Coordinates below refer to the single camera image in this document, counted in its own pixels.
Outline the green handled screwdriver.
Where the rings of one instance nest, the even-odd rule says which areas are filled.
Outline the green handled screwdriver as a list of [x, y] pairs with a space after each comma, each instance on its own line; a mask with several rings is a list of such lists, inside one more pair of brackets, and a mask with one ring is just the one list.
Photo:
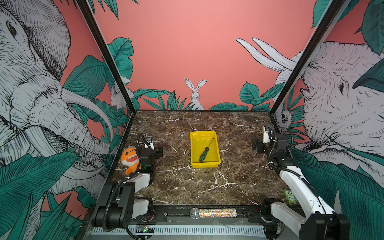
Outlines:
[[199, 158], [199, 161], [200, 161], [200, 162], [203, 162], [203, 161], [206, 159], [207, 154], [208, 154], [208, 152], [209, 152], [209, 150], [210, 150], [210, 146], [211, 146], [212, 142], [214, 141], [214, 139], [215, 139], [215, 138], [212, 138], [210, 144], [209, 144], [207, 147], [205, 147], [205, 150], [203, 151], [203, 153], [201, 154], [201, 156], [200, 156], [200, 158]]

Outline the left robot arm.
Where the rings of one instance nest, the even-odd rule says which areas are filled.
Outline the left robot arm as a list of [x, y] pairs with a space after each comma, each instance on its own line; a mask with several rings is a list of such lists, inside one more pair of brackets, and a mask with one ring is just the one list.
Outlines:
[[137, 197], [136, 193], [150, 186], [156, 175], [156, 160], [163, 156], [163, 148], [146, 145], [128, 147], [120, 162], [126, 177], [117, 182], [107, 181], [96, 203], [91, 224], [105, 232], [128, 228], [132, 220], [150, 222], [156, 216], [151, 198]]

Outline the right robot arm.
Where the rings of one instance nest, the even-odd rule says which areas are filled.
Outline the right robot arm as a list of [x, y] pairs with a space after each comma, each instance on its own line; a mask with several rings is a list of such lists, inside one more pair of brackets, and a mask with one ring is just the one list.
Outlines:
[[336, 213], [307, 181], [278, 128], [264, 127], [263, 140], [256, 141], [253, 149], [266, 154], [269, 168], [292, 190], [304, 212], [300, 215], [281, 200], [266, 199], [261, 210], [265, 222], [279, 220], [301, 240], [349, 239], [348, 219]]

